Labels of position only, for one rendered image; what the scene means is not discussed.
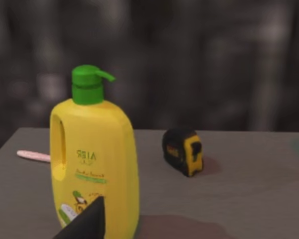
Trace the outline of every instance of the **blurred background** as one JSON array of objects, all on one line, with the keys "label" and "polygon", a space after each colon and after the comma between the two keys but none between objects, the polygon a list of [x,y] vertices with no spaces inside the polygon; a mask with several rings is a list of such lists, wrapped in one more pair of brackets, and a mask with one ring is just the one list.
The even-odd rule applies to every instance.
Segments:
[{"label": "blurred background", "polygon": [[134,128],[299,131],[299,0],[0,0],[0,147],[79,64]]}]

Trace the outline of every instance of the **gray tabletop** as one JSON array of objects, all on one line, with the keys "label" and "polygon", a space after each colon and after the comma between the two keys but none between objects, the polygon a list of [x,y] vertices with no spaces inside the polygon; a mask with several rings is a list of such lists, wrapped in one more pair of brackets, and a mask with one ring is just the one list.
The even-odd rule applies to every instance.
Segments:
[{"label": "gray tabletop", "polygon": [[[205,170],[189,179],[164,162],[163,132],[135,131],[137,239],[299,239],[299,133],[199,131]],[[21,128],[0,149],[0,239],[51,239],[60,230],[49,164],[16,156],[48,153],[48,136]]]}]

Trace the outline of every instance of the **pink toothbrush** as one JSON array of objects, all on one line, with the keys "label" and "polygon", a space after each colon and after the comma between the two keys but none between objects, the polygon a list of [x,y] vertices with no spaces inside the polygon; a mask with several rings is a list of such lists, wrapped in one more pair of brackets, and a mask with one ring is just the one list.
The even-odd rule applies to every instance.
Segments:
[{"label": "pink toothbrush", "polygon": [[31,152],[26,150],[18,150],[16,154],[21,158],[26,158],[30,160],[45,162],[45,163],[50,162],[50,155],[43,154],[43,153]]}]

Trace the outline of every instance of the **black and yellow tape measure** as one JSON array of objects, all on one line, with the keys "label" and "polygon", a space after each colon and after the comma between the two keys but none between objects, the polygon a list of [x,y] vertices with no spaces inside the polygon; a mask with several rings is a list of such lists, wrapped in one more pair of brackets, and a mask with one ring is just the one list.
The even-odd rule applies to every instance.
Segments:
[{"label": "black and yellow tape measure", "polygon": [[203,148],[197,133],[188,128],[169,129],[162,141],[164,158],[187,177],[203,170]]}]

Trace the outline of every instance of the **shampoo bottle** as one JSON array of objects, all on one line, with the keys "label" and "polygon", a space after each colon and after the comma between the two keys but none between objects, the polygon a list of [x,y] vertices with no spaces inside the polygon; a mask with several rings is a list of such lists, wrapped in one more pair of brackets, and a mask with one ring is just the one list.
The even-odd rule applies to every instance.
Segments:
[{"label": "shampoo bottle", "polygon": [[91,65],[72,71],[72,98],[50,116],[53,197],[65,227],[97,197],[104,197],[104,239],[133,239],[139,220],[139,178],[133,128],[104,100],[102,79]]}]

